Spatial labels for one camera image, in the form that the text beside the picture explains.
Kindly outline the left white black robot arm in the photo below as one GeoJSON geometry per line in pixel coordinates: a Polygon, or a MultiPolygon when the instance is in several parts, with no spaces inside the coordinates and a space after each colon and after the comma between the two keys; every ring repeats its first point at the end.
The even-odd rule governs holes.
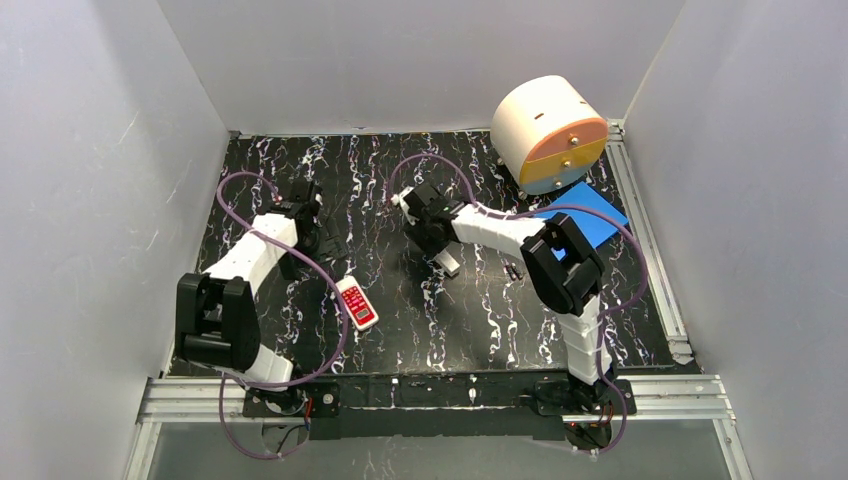
{"type": "Polygon", "coordinates": [[[304,179],[273,188],[271,205],[247,222],[223,197],[233,178],[220,181],[215,197],[246,232],[215,264],[178,281],[174,353],[233,378],[281,415],[336,417],[340,387],[323,376],[332,363],[303,374],[293,361],[263,345],[255,304],[256,292],[274,269],[292,279],[299,265],[315,270],[333,299],[342,300],[336,281],[317,262],[322,189],[304,179]]]}

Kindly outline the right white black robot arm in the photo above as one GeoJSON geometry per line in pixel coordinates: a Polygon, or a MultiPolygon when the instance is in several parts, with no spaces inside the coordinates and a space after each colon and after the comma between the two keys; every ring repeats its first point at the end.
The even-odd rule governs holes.
{"type": "Polygon", "coordinates": [[[536,297],[555,313],[567,350],[567,374],[561,395],[565,407],[600,409],[597,428],[609,434],[603,443],[584,447],[588,455],[607,453],[622,440],[629,412],[604,329],[614,312],[638,302],[648,287],[645,256],[633,234],[615,218],[595,209],[548,205],[534,211],[507,213],[483,206],[474,198],[452,200],[435,187],[407,187],[391,196],[389,204],[406,220],[407,236],[449,272],[453,258],[440,256],[451,243],[480,245],[524,262],[536,297]],[[576,212],[592,216],[616,229],[635,250],[641,279],[634,296],[602,309],[605,263],[574,220],[576,212]]]}

